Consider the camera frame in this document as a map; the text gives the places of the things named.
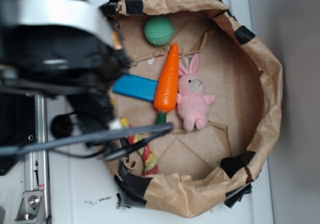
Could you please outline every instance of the gray wall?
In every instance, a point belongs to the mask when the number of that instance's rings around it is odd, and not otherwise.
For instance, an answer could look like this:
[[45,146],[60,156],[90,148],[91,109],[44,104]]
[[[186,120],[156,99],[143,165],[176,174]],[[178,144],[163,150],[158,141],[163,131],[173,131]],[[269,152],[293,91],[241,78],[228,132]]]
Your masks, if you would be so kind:
[[269,157],[275,224],[320,223],[320,0],[249,0],[253,31],[284,68]]

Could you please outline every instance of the screw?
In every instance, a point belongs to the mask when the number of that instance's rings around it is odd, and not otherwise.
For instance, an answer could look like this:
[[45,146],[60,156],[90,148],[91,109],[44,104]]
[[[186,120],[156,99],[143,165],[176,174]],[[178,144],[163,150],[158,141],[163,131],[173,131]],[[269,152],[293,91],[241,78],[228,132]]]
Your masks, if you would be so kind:
[[36,195],[30,196],[29,205],[32,207],[37,207],[40,204],[40,199]]
[[31,219],[31,214],[30,213],[26,213],[24,214],[24,217],[23,217],[25,220],[30,220]]

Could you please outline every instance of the plush toy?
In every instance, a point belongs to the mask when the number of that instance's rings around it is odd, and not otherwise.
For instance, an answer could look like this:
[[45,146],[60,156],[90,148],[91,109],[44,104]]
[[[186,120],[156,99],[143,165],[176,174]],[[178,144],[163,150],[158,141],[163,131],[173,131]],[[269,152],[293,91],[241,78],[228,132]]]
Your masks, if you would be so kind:
[[186,131],[192,131],[194,127],[198,130],[205,128],[209,105],[217,98],[215,95],[204,94],[204,81],[197,75],[199,64],[199,54],[193,55],[188,69],[179,63],[177,111]]

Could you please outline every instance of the colorful rope toy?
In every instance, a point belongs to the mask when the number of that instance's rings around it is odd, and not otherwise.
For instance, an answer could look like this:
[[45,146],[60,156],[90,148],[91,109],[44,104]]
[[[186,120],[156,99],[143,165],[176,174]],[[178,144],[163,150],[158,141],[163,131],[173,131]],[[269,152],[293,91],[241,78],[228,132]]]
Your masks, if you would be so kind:
[[[124,128],[132,128],[132,125],[129,123],[128,119],[123,118],[121,119],[122,126]],[[127,137],[128,142],[130,145],[136,144],[138,141],[142,140],[143,138],[139,134],[130,135]],[[157,156],[155,155],[152,148],[149,145],[138,150],[139,154],[142,157],[144,162],[144,173],[143,176],[156,174],[159,171],[159,166],[157,164]]]

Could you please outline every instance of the bunny ear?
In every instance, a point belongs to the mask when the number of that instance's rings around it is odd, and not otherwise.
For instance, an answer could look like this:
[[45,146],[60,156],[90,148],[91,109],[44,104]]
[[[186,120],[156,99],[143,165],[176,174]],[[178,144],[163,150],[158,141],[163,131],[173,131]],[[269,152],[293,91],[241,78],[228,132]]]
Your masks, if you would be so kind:
[[183,63],[179,61],[179,76],[185,75],[186,73],[188,73],[188,70],[183,65]]
[[191,74],[197,74],[199,70],[199,64],[200,64],[200,55],[198,53],[195,53],[189,63],[189,73]]

